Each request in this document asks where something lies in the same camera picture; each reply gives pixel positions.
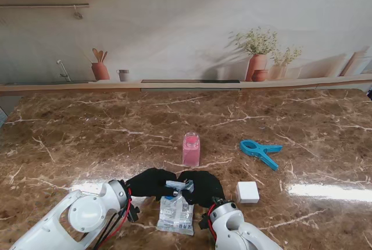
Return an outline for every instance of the blue clamp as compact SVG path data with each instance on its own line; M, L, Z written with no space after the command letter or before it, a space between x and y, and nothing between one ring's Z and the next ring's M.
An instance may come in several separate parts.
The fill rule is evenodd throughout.
M256 156L273 170L278 169L278 165L266 153L280 152L282 145L262 145L252 140L240 142L240 150L249 155Z

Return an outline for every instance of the pink bottle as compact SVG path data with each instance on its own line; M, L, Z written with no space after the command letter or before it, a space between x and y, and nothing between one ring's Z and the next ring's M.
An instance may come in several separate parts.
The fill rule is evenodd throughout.
M182 162L188 167L199 166L200 160L200 138L197 133L187 133L184 136Z

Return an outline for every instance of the flower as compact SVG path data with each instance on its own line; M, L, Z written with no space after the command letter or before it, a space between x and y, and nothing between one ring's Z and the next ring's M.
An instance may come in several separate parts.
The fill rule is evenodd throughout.
M270 30L263 32L261 27L258 27L246 34L237 34L235 40L238 48L244 49L249 54L268 54L276 48L277 33L271 33Z
M273 54L275 66L287 66L302 54L302 50L301 48L292 47L292 49L287 48L285 52L280 52L278 49L276 49Z

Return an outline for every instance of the white box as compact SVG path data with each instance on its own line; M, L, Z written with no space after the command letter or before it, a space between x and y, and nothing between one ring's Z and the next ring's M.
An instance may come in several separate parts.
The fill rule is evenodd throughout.
M241 181L237 185L239 203L257 203L260 199L257 184L254 181Z

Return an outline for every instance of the wooden shelf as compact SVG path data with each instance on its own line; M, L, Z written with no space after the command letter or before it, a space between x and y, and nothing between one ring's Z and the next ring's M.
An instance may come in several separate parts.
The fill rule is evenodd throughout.
M296 89L296 88L318 88L334 85L348 85L372 83L372 74L359 74L357 76L347 77L322 77L322 78L304 78L299 80L276 80L276 81L261 81L261 82L241 82L241 83L141 83L135 81L131 83L106 83L99 81L96 83L66 83L57 85L1 85L0 95L23 95L33 92L51 92L51 91L126 91L126 90L141 90L143 88L252 88L252 89Z

